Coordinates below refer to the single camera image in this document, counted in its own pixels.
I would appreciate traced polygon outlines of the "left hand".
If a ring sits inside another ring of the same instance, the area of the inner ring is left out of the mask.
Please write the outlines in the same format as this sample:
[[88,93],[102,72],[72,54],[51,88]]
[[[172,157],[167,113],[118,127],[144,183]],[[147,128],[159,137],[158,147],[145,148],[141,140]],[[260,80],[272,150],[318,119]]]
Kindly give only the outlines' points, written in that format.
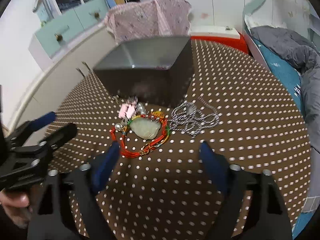
[[1,206],[6,215],[20,229],[26,229],[30,222],[33,207],[26,192],[1,191]]

